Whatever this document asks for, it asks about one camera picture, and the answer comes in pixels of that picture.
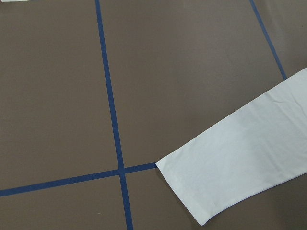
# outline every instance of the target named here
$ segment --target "vertical blue line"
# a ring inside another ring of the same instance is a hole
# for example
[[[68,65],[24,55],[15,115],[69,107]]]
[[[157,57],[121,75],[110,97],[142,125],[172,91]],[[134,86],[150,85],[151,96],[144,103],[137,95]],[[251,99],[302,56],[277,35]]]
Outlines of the vertical blue line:
[[[119,179],[120,179],[121,193],[123,197],[127,230],[133,230],[127,181],[126,181],[125,168],[124,168],[124,160],[123,160],[123,156],[121,152],[118,123],[117,123],[116,110],[115,110],[115,104],[114,104],[114,96],[113,96],[113,90],[112,90],[109,63],[108,63],[107,53],[106,53],[106,41],[105,41],[99,0],[95,0],[95,4],[96,4],[96,14],[97,14],[99,37],[100,37],[101,53],[102,53],[102,59],[103,59],[103,64],[104,64],[105,77],[106,77],[106,90],[107,90],[110,113],[111,113],[111,121],[112,121],[112,127],[113,127],[113,135],[114,135],[116,156],[117,156],[117,162],[118,162]]]
[[[267,40],[267,42],[268,42],[268,44],[269,44],[269,46],[270,46],[271,52],[272,52],[273,55],[274,55],[274,58],[275,58],[275,61],[276,61],[277,65],[278,65],[278,68],[279,68],[279,70],[280,70],[280,73],[282,74],[283,79],[286,80],[286,79],[287,79],[286,73],[284,72],[283,66],[282,66],[282,64],[281,64],[281,62],[280,62],[280,60],[279,60],[279,58],[278,58],[278,55],[277,55],[276,50],[275,50],[275,48],[274,48],[274,46],[273,46],[273,43],[272,43],[272,41],[271,41],[271,39],[270,39],[270,37],[269,37],[269,34],[268,34],[268,32],[267,32],[267,30],[266,30],[266,28],[265,28],[265,26],[264,26],[264,23],[263,23],[263,21],[262,21],[262,19],[261,19],[261,17],[260,17],[260,14],[259,14],[259,12],[258,12],[258,9],[257,9],[257,7],[256,7],[256,4],[255,4],[254,0],[249,0],[249,2],[250,2],[250,4],[251,4],[251,7],[252,7],[253,10],[254,10],[254,13],[255,13],[255,15],[256,15],[256,17],[257,17],[257,20],[258,20],[258,22],[259,22],[259,24],[260,24],[260,27],[261,27],[261,29],[262,29],[262,32],[263,32],[263,34],[264,34],[264,36],[265,36],[265,39]]]

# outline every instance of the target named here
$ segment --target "blue line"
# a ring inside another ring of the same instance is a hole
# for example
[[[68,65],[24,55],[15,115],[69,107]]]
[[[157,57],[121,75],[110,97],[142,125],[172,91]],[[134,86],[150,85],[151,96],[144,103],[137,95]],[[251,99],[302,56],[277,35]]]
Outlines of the blue line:
[[[255,15],[256,15],[256,17],[257,17],[257,20],[258,20],[258,22],[259,22],[259,24],[260,24],[260,27],[261,27],[261,29],[262,29],[262,32],[263,32],[263,34],[264,34],[264,36],[265,36],[265,39],[267,40],[267,42],[268,42],[268,44],[269,44],[269,46],[270,46],[271,52],[272,52],[273,55],[274,55],[274,58],[275,58],[275,61],[276,61],[277,65],[278,65],[278,68],[279,68],[279,70],[280,70],[280,73],[282,74],[283,79],[286,80],[286,79],[287,79],[286,73],[284,72],[282,63],[280,62],[280,60],[279,60],[279,58],[278,58],[278,55],[277,55],[276,50],[275,50],[275,48],[274,48],[274,46],[273,46],[273,43],[272,43],[272,41],[271,41],[271,39],[270,39],[270,37],[269,37],[269,34],[268,34],[268,32],[267,32],[267,30],[266,30],[266,28],[265,28],[265,26],[264,26],[264,23],[263,23],[263,21],[262,21],[262,19],[261,19],[261,17],[260,17],[260,14],[259,14],[259,12],[258,12],[258,9],[257,9],[257,7],[256,7],[256,4],[255,4],[254,0],[249,0],[249,2],[250,2],[250,4],[251,4],[251,7],[252,7],[253,10],[254,10],[254,13],[255,13]]]
[[[142,164],[142,165],[136,165],[136,166],[125,168],[125,172],[134,173],[134,172],[139,172],[139,171],[144,171],[144,170],[154,169],[154,168],[157,168],[155,163],[149,163],[149,164]]]
[[[124,160],[123,160],[123,156],[121,152],[118,123],[117,123],[116,110],[115,110],[115,104],[114,104],[109,63],[108,63],[107,53],[106,53],[106,41],[105,41],[105,34],[104,34],[104,29],[103,29],[103,22],[102,22],[99,0],[95,0],[95,4],[96,4],[97,23],[98,23],[98,30],[99,30],[99,37],[100,37],[100,46],[101,46],[102,59],[103,59],[104,70],[105,70],[105,77],[106,77],[106,90],[107,90],[110,113],[111,113],[111,121],[112,121],[112,127],[113,127],[113,135],[114,135],[115,149],[116,149],[116,155],[117,155],[120,186],[121,186],[121,193],[123,196],[123,204],[124,204],[124,210],[125,210],[127,230],[133,230],[127,181],[126,181],[125,168],[124,168]]]
[[[66,179],[61,179],[61,180],[56,180],[56,181],[50,181],[50,182],[45,182],[45,183],[32,184],[32,185],[27,185],[27,186],[22,186],[22,187],[17,187],[17,188],[9,188],[9,189],[0,190],[0,197],[10,196],[10,195],[19,194],[19,193],[32,192],[36,190],[58,187],[58,186],[63,186],[63,185],[68,185],[68,184],[75,184],[79,182],[91,181],[91,180],[101,179],[105,177],[116,176],[118,174],[119,174],[119,171],[118,169],[116,169],[116,170],[110,170],[106,172],[98,172],[98,173],[93,173],[89,175],[76,176],[76,177],[71,177],[71,178],[66,178]]]

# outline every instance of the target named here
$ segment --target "brown surface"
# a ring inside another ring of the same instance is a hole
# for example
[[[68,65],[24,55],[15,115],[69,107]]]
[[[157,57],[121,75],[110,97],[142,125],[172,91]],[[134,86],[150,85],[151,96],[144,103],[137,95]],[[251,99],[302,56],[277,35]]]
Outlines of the brown surface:
[[[0,7],[0,189],[117,168],[94,1]]]
[[[158,161],[282,81],[248,1],[101,7],[126,166]]]
[[[124,230],[118,176],[0,197],[1,230]]]
[[[307,1],[255,0],[284,71],[290,77],[307,67]]]
[[[158,169],[127,174],[135,230],[305,230],[307,175],[246,199],[200,226]]]

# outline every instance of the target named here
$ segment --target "fabric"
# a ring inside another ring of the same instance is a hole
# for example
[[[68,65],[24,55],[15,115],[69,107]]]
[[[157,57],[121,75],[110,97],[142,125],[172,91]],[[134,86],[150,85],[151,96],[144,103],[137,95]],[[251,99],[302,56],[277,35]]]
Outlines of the fabric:
[[[226,208],[307,172],[307,69],[156,164],[204,225]]]

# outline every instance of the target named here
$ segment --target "blue tape strip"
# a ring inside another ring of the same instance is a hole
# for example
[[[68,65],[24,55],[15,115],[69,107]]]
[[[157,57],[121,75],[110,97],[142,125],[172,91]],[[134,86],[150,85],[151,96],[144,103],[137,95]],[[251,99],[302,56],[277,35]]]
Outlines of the blue tape strip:
[[[111,121],[112,121],[113,135],[114,135],[114,141],[115,141],[115,149],[116,149],[116,155],[117,155],[117,161],[118,161],[120,186],[121,186],[121,193],[122,193],[122,196],[123,196],[123,204],[124,204],[124,210],[125,210],[126,224],[127,224],[128,230],[133,230],[131,209],[130,209],[129,196],[128,196],[128,188],[127,188],[127,181],[126,181],[126,175],[125,175],[123,156],[122,156],[122,152],[121,152],[118,124],[117,124],[117,116],[116,116],[116,110],[115,110],[115,104],[114,104],[114,97],[113,97],[113,90],[112,90],[112,84],[111,84],[109,63],[108,63],[107,53],[106,53],[106,41],[105,41],[105,34],[104,34],[104,29],[103,29],[103,22],[102,22],[99,0],[95,0],[95,4],[96,4],[96,14],[97,14],[99,37],[100,37],[100,46],[101,46],[102,59],[103,59],[104,70],[105,70],[106,89],[107,89],[107,95],[108,95],[109,107],[110,107],[110,113],[111,113]]]
[[[144,170],[154,169],[154,168],[157,168],[155,163],[141,164],[141,165],[136,165],[136,166],[125,168],[125,172],[134,173],[134,172],[139,172],[139,171],[144,171]]]
[[[269,46],[270,46],[271,52],[272,52],[273,55],[274,55],[274,58],[275,58],[275,61],[276,61],[277,65],[278,65],[278,68],[279,68],[279,70],[280,70],[280,73],[282,74],[283,79],[286,80],[286,79],[287,79],[286,73],[284,72],[282,63],[281,63],[280,60],[279,60],[279,57],[278,57],[278,55],[277,55],[277,53],[276,53],[276,50],[275,50],[275,48],[274,48],[274,45],[273,45],[273,43],[272,43],[272,41],[271,41],[271,39],[270,39],[270,37],[269,37],[269,34],[268,34],[268,32],[267,32],[267,30],[266,30],[266,28],[265,28],[265,26],[264,26],[264,23],[263,23],[262,19],[261,19],[261,17],[260,17],[260,14],[259,14],[259,12],[258,12],[258,9],[257,9],[257,7],[256,7],[256,4],[255,4],[254,0],[249,0],[249,2],[250,2],[250,4],[251,4],[251,7],[252,7],[253,10],[254,10],[254,13],[255,13],[255,15],[256,15],[256,17],[257,17],[257,20],[258,20],[258,22],[259,22],[259,24],[260,24],[260,27],[261,27],[261,29],[262,29],[262,32],[263,32],[263,34],[264,34],[264,36],[265,36],[265,39],[267,40],[267,42],[268,42],[268,44],[269,44]]]
[[[68,185],[68,184],[75,184],[79,182],[91,181],[91,180],[101,179],[105,177],[116,176],[118,174],[119,174],[119,171],[118,169],[116,169],[116,170],[110,170],[106,172],[98,172],[98,173],[93,173],[89,175],[76,176],[72,178],[66,178],[66,179],[61,179],[61,180],[56,180],[56,181],[45,182],[45,183],[4,189],[4,190],[0,190],[0,197],[10,196],[10,195],[18,194],[18,193],[32,192],[36,190],[58,187],[58,186],[63,186],[63,185]]]

